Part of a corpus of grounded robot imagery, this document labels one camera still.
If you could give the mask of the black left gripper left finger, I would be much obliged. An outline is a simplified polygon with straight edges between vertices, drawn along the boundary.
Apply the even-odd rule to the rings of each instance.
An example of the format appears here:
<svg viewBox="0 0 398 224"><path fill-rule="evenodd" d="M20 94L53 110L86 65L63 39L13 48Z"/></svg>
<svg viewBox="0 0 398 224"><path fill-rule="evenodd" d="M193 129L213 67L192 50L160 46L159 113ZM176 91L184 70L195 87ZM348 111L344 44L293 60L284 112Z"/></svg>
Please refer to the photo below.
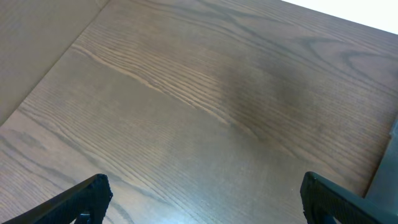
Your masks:
<svg viewBox="0 0 398 224"><path fill-rule="evenodd" d="M4 224L102 224L112 197L107 175L96 174Z"/></svg>

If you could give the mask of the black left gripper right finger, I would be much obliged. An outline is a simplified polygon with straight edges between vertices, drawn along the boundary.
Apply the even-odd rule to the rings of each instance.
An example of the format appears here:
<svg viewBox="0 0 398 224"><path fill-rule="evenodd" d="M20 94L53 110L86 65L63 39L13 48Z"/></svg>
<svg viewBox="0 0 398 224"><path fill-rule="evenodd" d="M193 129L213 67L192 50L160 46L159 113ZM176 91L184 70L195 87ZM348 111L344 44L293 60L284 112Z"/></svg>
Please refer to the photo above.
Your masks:
<svg viewBox="0 0 398 224"><path fill-rule="evenodd" d="M306 172L300 187L308 224L397 223L397 215L379 208L315 172Z"/></svg>

